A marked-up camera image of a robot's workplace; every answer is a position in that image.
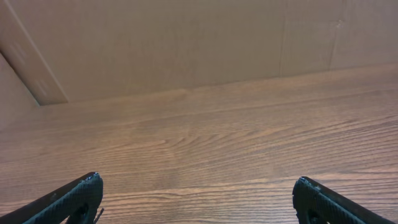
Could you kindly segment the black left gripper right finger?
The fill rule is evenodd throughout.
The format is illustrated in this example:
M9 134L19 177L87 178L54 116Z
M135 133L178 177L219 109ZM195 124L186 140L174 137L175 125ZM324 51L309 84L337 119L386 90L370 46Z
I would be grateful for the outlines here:
M296 181L292 202L300 224L394 224L306 176Z

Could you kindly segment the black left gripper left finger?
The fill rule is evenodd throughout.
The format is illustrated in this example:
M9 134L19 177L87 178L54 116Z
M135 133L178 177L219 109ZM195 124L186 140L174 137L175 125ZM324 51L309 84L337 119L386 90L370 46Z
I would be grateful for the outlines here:
M103 180L89 172L41 198L1 217L1 223L95 224L103 198Z

